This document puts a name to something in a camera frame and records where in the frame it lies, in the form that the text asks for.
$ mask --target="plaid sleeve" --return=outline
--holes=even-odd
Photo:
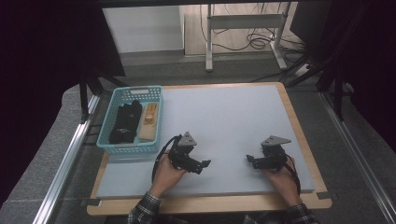
[[[304,203],[288,208],[287,216],[292,224],[319,224]]]
[[[154,223],[160,209],[159,198],[146,192],[136,207],[128,215],[128,224],[151,224]]]

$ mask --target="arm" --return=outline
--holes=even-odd
[[[154,223],[158,215],[161,197],[172,188],[181,177],[186,174],[186,170],[175,169],[164,154],[154,176],[151,188],[146,192],[143,199],[136,205],[128,216],[128,224],[151,224]]]
[[[288,166],[295,171],[294,159],[288,158]],[[297,185],[290,171],[283,167],[279,172],[273,173],[270,170],[262,170],[268,177],[274,189],[280,194],[288,206],[287,215],[291,223],[294,224],[314,224],[319,223],[308,211],[303,200],[297,192]]]

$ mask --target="white wall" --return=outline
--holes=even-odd
[[[119,53],[184,49],[179,6],[104,8]]]

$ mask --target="basket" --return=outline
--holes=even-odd
[[[140,142],[136,137],[133,143],[128,144],[110,144],[109,136],[117,119],[117,113],[120,105],[131,104],[133,100],[138,100],[145,107],[149,103],[158,103],[158,118],[155,140],[152,142]],[[105,120],[99,137],[96,141],[98,147],[103,148],[109,154],[118,155],[141,155],[152,154],[159,151],[161,121],[163,114],[163,88],[161,86],[144,86],[144,87],[126,87],[116,88],[111,96]]]

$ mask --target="metal frame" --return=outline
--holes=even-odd
[[[346,147],[352,156],[352,159],[356,163],[361,175],[366,182],[369,190],[372,192],[376,202],[378,203],[379,208],[384,214],[385,219],[390,224],[396,223],[396,209],[393,204],[391,198],[388,196],[381,182],[376,178],[373,170],[370,168],[369,163],[364,156],[361,154],[358,145],[350,134],[347,126],[343,121],[339,119],[339,117],[332,110],[332,99],[326,93],[320,92],[320,98],[325,104],[327,111],[332,118],[333,123],[335,124],[336,129],[343,137],[344,142],[346,143]]]
[[[276,36],[270,42],[271,49],[281,70],[286,70],[285,60],[279,50],[279,42],[289,16],[291,2],[288,2],[281,14],[259,15],[220,15],[212,16],[212,6],[207,5],[207,41],[206,41],[206,72],[213,71],[212,30],[214,29],[252,29],[277,28]]]
[[[94,95],[91,98],[89,103],[89,117],[84,123],[78,125],[76,132],[73,136],[73,139],[70,142],[69,148],[67,149],[64,155],[64,159],[62,160],[61,165],[59,166],[59,169],[52,180],[52,183],[49,187],[49,191],[47,192],[47,195],[44,198],[44,201],[41,204],[40,209],[38,210],[33,223],[35,224],[47,223],[49,221],[52,211],[58,200],[59,194],[61,193],[62,188],[64,187],[64,182],[66,181],[69,175],[69,172],[73,166],[75,158],[84,140],[85,134],[87,133],[88,128],[90,127],[92,121],[92,114],[95,111],[96,106],[99,103],[99,100],[100,100],[99,96]]]

